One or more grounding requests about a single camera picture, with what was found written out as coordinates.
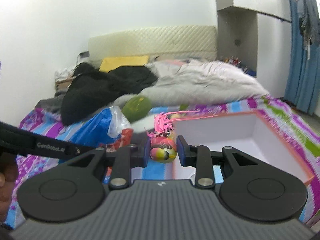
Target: open box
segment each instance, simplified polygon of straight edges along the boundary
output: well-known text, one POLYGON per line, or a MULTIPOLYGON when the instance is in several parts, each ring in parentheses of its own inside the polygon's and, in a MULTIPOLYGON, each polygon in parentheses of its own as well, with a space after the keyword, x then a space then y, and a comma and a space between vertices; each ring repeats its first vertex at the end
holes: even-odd
MULTIPOLYGON (((314 177, 293 147, 281 138, 258 111, 186 118, 175 122, 174 127, 176 134, 182 135, 190 145, 205 145, 212 151, 232 146, 296 176, 306 186, 314 177)), ((183 168, 179 160, 174 161, 175 179, 191 178, 194 173, 195 168, 183 168)))

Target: yellow pillow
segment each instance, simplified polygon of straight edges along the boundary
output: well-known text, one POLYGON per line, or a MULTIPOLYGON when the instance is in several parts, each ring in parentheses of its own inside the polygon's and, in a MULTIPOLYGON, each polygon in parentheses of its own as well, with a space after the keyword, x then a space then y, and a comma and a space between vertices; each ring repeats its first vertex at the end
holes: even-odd
POLYGON ((106 57, 102 60, 100 71, 109 72, 120 66, 142 66, 148 63, 149 56, 135 57, 106 57))

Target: colorful bedspread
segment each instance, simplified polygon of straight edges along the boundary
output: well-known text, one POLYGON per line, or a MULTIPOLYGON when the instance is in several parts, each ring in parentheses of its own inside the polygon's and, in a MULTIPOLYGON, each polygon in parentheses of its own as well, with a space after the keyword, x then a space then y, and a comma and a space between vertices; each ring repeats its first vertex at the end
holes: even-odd
MULTIPOLYGON (((205 114, 217 114, 250 111, 252 109, 257 109, 278 133, 295 148, 315 174, 315 178, 308 186, 308 200, 300 216, 300 220, 303 223, 307 223, 311 218, 315 222, 317 218, 320 218, 320 136, 311 130, 302 118, 296 115, 286 103, 272 97, 263 97, 249 98, 216 106, 182 105, 177 107, 156 107, 150 112, 197 110, 205 114)), ((21 122, 20 127, 52 138, 69 140, 81 125, 76 124, 63 127, 60 122, 60 116, 35 109, 26 116, 21 122)), ((17 188, 27 178, 56 166, 58 160, 35 156, 28 156, 27 158, 19 156, 17 157, 17 162, 20 175, 16 182, 12 204, 6 221, 13 228, 24 221, 16 201, 17 188)), ((172 164, 150 161, 144 169, 133 169, 132 177, 136 179, 166 179, 172 177, 172 169, 172 164)))

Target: quilted headboard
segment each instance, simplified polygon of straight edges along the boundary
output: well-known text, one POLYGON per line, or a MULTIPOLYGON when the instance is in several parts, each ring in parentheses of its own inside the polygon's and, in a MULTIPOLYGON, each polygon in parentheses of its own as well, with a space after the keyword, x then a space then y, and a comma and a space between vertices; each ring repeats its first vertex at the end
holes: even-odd
POLYGON ((217 56, 215 26, 183 25, 152 27, 105 34, 89 39, 90 60, 105 57, 159 55, 204 57, 217 56))

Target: ribbed gray surface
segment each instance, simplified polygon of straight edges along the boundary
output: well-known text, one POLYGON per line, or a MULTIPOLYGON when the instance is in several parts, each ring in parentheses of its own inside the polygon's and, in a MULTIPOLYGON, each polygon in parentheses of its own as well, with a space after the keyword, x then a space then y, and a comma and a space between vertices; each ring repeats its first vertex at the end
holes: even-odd
POLYGON ((111 192, 83 219, 61 225, 28 220, 11 235, 16 240, 307 240, 313 234, 297 220, 271 225, 238 218, 214 192, 197 190, 189 180, 165 185, 136 180, 130 189, 111 192))

